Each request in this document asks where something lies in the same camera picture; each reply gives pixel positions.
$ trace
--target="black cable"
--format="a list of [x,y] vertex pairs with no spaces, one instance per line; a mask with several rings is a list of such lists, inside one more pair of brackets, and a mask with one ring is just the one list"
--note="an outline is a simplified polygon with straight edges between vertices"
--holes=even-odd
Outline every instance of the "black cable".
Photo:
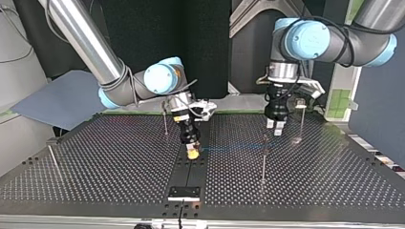
[[311,19],[311,20],[319,21],[319,22],[322,22],[322,23],[324,23],[324,24],[326,24],[326,25],[330,25],[330,26],[336,28],[337,30],[339,30],[339,32],[340,32],[340,33],[344,36],[344,38],[345,38],[345,44],[349,45],[349,50],[350,50],[350,52],[351,52],[351,61],[349,62],[349,64],[347,64],[347,65],[341,64],[341,65],[342,65],[343,67],[345,67],[345,68],[348,68],[348,67],[352,66],[353,63],[354,63],[354,60],[355,60],[355,53],[354,53],[354,45],[353,45],[352,41],[351,41],[350,38],[349,38],[349,34],[343,29],[343,27],[337,25],[336,23],[330,21],[330,20],[327,19],[327,18],[320,17],[320,16],[301,17],[301,18],[297,19],[296,21],[294,21],[293,23],[289,24],[289,25],[284,29],[283,34],[282,34],[282,37],[281,37],[281,42],[279,43],[280,54],[281,54],[286,60],[289,60],[289,61],[291,61],[291,62],[297,62],[297,60],[291,59],[290,57],[285,56],[285,55],[283,54],[283,52],[282,52],[282,49],[283,49],[283,41],[286,39],[286,36],[287,36],[288,31],[289,31],[294,25],[296,25],[298,22],[304,21],[304,20],[306,20],[306,19],[309,19],[309,20]]
[[52,0],[47,0],[47,5],[45,7],[45,18],[47,19],[47,24],[48,27],[50,28],[51,32],[60,40],[64,41],[65,43],[69,44],[69,41],[66,38],[63,38],[61,35],[59,35],[59,33],[57,33],[57,31],[54,29],[52,22],[51,22],[51,18],[50,18],[50,8],[51,8],[51,1]]
[[32,51],[33,51],[33,48],[30,47],[30,50],[27,52],[27,54],[25,54],[25,55],[23,55],[21,57],[15,58],[15,59],[0,61],[0,64],[6,64],[6,63],[11,63],[11,62],[15,62],[15,61],[18,61],[18,60],[25,59],[31,54]]
[[23,56],[21,56],[21,57],[18,57],[18,58],[15,58],[15,59],[11,59],[11,60],[3,60],[3,61],[0,61],[0,64],[7,64],[7,63],[15,62],[15,61],[18,61],[18,60],[22,60],[22,59],[24,59],[24,58],[27,58],[27,57],[32,53],[32,51],[33,51],[32,44],[31,44],[30,41],[23,35],[23,33],[17,28],[17,26],[12,22],[11,18],[9,18],[9,16],[8,16],[7,13],[6,13],[6,10],[11,11],[11,12],[14,13],[16,16],[19,17],[17,11],[15,11],[14,9],[11,9],[11,8],[9,8],[9,7],[7,7],[7,6],[0,5],[0,11],[3,13],[3,16],[4,16],[4,17],[6,18],[6,20],[9,22],[9,24],[18,32],[18,35],[20,35],[21,38],[30,46],[30,49],[29,49],[29,51],[28,51],[25,55],[23,55]]
[[356,27],[356,26],[353,26],[353,25],[346,25],[346,24],[343,25],[343,27],[352,29],[352,30],[354,30],[354,31],[363,31],[363,32],[371,33],[371,34],[389,35],[389,34],[393,34],[393,33],[397,32],[397,31],[401,31],[402,29],[404,29],[404,28],[405,28],[405,24],[403,24],[402,26],[400,26],[400,27],[398,27],[398,28],[396,28],[396,29],[394,29],[394,30],[391,30],[391,31],[379,31],[379,30],[373,30],[373,29],[368,29],[368,28]]
[[320,17],[320,16],[312,16],[311,18],[313,18],[314,20],[320,21],[320,22],[322,22],[324,24],[330,24],[331,26],[333,26],[337,30],[339,30],[340,33],[345,37],[345,42],[348,42],[349,50],[351,52],[351,61],[347,65],[344,65],[344,64],[340,64],[340,65],[345,67],[345,68],[351,67],[353,65],[353,63],[354,63],[354,60],[355,60],[354,45],[353,45],[351,39],[349,38],[349,35],[346,33],[346,31],[342,27],[340,27],[339,25],[337,25],[336,23],[330,21],[327,18]]

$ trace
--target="metal bracket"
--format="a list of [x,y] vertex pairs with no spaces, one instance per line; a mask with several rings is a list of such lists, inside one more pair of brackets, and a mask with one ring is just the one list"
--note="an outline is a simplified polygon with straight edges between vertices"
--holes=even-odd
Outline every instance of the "metal bracket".
[[[273,83],[295,83],[297,80],[297,78],[275,78],[275,77],[270,77],[270,76],[267,79],[268,79],[268,81],[273,82]],[[297,83],[304,84],[304,85],[307,85],[308,87],[316,89],[321,94],[325,93],[324,88],[322,88],[321,84],[316,80],[301,76],[298,79]]]
[[169,201],[200,201],[200,187],[171,187]]
[[349,109],[351,109],[353,111],[358,110],[358,104],[356,102],[354,102],[352,99],[349,99]]
[[278,10],[289,17],[300,15],[304,6],[301,0],[243,0],[230,16],[229,38],[264,10]]

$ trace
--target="metal frame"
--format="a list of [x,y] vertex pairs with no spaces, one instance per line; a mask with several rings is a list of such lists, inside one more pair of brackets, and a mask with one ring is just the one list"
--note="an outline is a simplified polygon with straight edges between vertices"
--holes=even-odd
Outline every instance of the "metal frame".
[[[2,216],[1,228],[128,228],[137,224],[151,225],[152,228],[179,228],[176,219],[128,219],[128,218],[68,218],[68,217],[34,217],[34,216]],[[190,220],[181,221],[182,228],[405,228],[405,225],[387,225],[372,223],[345,222],[265,222],[265,221],[227,221],[227,220]]]
[[301,0],[243,0],[230,16],[229,38],[235,36],[257,14],[265,10],[278,10],[285,16],[300,15],[304,3]]
[[[320,115],[316,115],[314,118],[319,120],[320,125],[324,123],[323,118]],[[83,123],[81,126],[72,131],[67,138],[75,135],[78,131],[83,129],[86,125],[90,123]],[[209,139],[211,138],[211,125],[210,123],[200,123],[199,128],[202,131],[201,144],[203,148],[209,145]],[[376,158],[373,158],[367,151],[365,151],[361,146],[351,140],[348,136],[342,136],[342,144],[347,144],[355,155],[364,159],[364,161],[369,161],[370,165],[373,166],[377,172],[390,180],[392,184],[399,190],[405,190],[405,182],[401,177],[397,176],[393,171],[383,164],[377,162]],[[44,150],[39,157],[47,154],[47,150]],[[167,192],[172,186],[199,186],[202,189],[202,193],[205,190],[205,181],[207,175],[207,165],[209,163],[208,157],[209,150],[207,152],[202,151],[201,157],[196,161],[188,161],[186,158],[185,149],[181,148],[176,160],[176,164],[172,175],[170,177],[169,183],[166,186]],[[11,173],[5,177],[1,177],[0,180],[8,180],[14,178],[15,175],[23,171],[24,165],[20,165],[15,168]],[[370,209],[369,211],[356,211],[352,209],[350,211],[338,210],[338,209],[327,209],[327,208],[316,208],[316,207],[299,207],[299,208],[277,208],[277,207],[260,207],[261,211],[253,211],[255,206],[229,206],[229,207],[214,207],[212,205],[205,205],[204,196],[201,196],[201,201],[199,202],[173,202],[165,201],[159,206],[144,206],[138,208],[133,206],[120,206],[118,209],[114,208],[112,205],[106,204],[95,204],[93,206],[71,203],[71,208],[67,205],[60,204],[21,204],[19,206],[13,206],[12,204],[2,205],[5,208],[16,207],[15,210],[21,212],[21,209],[33,208],[35,207],[35,213],[37,215],[45,214],[46,216],[27,216],[27,215],[0,215],[0,227],[15,227],[15,228],[46,228],[46,227],[89,227],[89,228],[133,228],[136,224],[146,223],[152,224],[154,228],[178,228],[179,227],[179,217],[181,217],[181,224],[184,228],[205,228],[218,227],[218,228],[277,228],[277,227],[287,227],[287,228],[305,228],[305,227],[315,227],[315,228],[405,228],[404,225],[382,225],[382,224],[369,224],[369,223],[335,223],[326,222],[330,221],[364,221],[364,222],[384,222],[384,223],[400,223],[402,220],[398,219],[397,213],[381,212],[380,210]],[[53,214],[57,216],[50,215],[49,209],[54,207],[65,207],[57,212],[53,211]],[[156,214],[147,217],[145,212],[154,211]],[[157,217],[158,215],[166,213],[165,217]]]

